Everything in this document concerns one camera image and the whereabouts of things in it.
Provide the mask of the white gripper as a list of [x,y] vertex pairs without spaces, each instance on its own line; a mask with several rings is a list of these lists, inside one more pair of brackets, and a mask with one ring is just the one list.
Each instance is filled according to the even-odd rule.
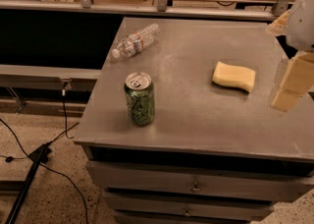
[[287,44],[301,51],[288,61],[272,101],[273,108],[287,112],[314,85],[314,0],[296,0],[266,32],[286,35]]

